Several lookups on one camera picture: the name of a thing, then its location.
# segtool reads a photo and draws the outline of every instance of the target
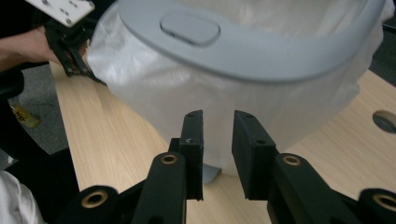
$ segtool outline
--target white metal plate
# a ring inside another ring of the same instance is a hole
[[[25,1],[67,27],[72,27],[95,8],[92,1],[85,0]]]

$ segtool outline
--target plastic bag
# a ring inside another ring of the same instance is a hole
[[[288,36],[329,35],[346,29],[361,1],[180,0],[205,7],[240,25]],[[383,17],[393,12],[388,1]],[[117,3],[98,23],[88,52],[95,75],[148,120],[165,141],[180,134],[185,114],[204,110],[204,163],[236,174],[231,153],[233,112],[257,117],[280,151],[333,118],[358,94],[358,79],[382,41],[378,21],[353,59],[326,76],[263,83],[209,74],[142,43],[123,25]]]

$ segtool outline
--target gray carpet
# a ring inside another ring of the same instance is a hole
[[[396,26],[396,18],[387,24]],[[396,34],[385,33],[384,41],[373,58],[370,69],[396,87]],[[26,70],[25,89],[12,105],[19,104],[41,119],[40,125],[26,131],[48,153],[67,147],[64,125],[50,68],[45,65]],[[0,167],[8,166],[8,156],[0,150]]]

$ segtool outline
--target person's arm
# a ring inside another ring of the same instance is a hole
[[[50,49],[44,27],[0,39],[0,72],[21,63],[60,63]]]

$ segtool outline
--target light wood tabletop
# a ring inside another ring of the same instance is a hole
[[[106,86],[67,77],[58,65],[51,69],[80,189],[107,185],[122,192],[145,179],[170,139],[162,140]],[[367,188],[396,192],[396,134],[377,128],[372,119],[377,111],[396,114],[396,89],[370,71],[360,84],[351,105],[288,150],[306,158],[331,188],[354,199]],[[271,222],[266,202],[245,200],[239,178],[220,175],[204,185],[203,202],[188,201],[187,223]]]

